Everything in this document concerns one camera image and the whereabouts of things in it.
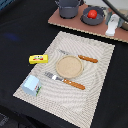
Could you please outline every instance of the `beige placemat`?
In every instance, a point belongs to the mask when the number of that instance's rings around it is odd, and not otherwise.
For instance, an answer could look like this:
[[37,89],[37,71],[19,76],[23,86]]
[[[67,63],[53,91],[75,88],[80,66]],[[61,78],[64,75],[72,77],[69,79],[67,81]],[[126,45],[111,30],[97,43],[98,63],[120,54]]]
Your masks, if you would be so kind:
[[[55,64],[64,56],[57,49],[98,59],[98,63],[82,60],[84,71],[70,79],[83,84],[80,90],[61,81],[44,76],[45,71],[57,74]],[[114,50],[114,45],[60,31],[46,50],[47,64],[36,64],[30,72],[40,79],[42,88],[37,97],[24,93],[19,87],[13,96],[50,112],[80,128],[89,128]]]

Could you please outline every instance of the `table surface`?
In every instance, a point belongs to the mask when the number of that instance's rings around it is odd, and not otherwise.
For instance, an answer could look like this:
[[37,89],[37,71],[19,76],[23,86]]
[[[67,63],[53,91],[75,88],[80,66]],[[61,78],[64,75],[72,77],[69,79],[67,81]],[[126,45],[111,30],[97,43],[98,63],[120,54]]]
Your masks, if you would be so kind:
[[13,97],[34,65],[29,56],[43,54],[59,31],[115,45],[91,128],[128,127],[128,44],[48,24],[57,10],[51,0],[22,0],[0,15],[0,105],[51,128],[77,128]]

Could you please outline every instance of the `gray container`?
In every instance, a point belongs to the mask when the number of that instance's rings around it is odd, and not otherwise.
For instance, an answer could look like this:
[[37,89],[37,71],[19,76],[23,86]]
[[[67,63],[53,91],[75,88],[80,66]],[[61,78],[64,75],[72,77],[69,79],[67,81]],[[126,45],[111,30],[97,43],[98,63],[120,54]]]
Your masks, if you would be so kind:
[[55,1],[59,7],[59,14],[66,19],[74,18],[78,14],[80,5],[78,0],[59,0]]
[[[87,15],[88,15],[88,12],[90,10],[96,10],[97,11],[97,17],[96,19],[92,19],[92,18],[88,18]],[[89,24],[89,25],[98,25],[100,23],[103,22],[104,20],[104,11],[102,8],[99,8],[99,7],[88,7],[86,8],[84,11],[83,11],[83,15],[82,15],[82,21],[86,24]]]

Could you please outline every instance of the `knife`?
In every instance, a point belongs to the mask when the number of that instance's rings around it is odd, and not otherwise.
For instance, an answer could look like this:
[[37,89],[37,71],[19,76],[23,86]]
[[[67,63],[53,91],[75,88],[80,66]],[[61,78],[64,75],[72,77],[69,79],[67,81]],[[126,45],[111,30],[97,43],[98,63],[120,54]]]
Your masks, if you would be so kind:
[[78,84],[78,83],[75,83],[75,82],[72,82],[70,80],[67,80],[67,79],[63,79],[63,78],[60,78],[60,77],[57,77],[56,75],[50,73],[50,72],[45,72],[44,74],[45,76],[49,77],[50,79],[53,79],[53,80],[60,80],[66,84],[69,84],[71,86],[74,86],[76,88],[79,88],[79,89],[82,89],[84,90],[85,89],[85,86],[81,85],[81,84]]
[[77,57],[79,57],[82,60],[90,61],[90,62],[93,62],[93,63],[97,63],[98,62],[97,59],[93,59],[93,58],[89,58],[89,57],[86,57],[86,56],[69,53],[69,52],[66,52],[66,51],[63,51],[63,50],[60,50],[60,49],[58,49],[58,51],[61,52],[61,53],[63,53],[63,54],[66,54],[66,55],[74,55],[74,56],[77,56]]

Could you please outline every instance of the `round plate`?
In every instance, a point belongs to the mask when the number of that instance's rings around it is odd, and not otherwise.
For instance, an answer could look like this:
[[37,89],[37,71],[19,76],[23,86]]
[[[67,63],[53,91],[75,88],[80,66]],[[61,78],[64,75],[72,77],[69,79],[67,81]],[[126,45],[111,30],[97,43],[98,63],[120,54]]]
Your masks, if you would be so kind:
[[74,78],[82,73],[83,63],[78,57],[67,55],[56,63],[56,71],[64,78]]

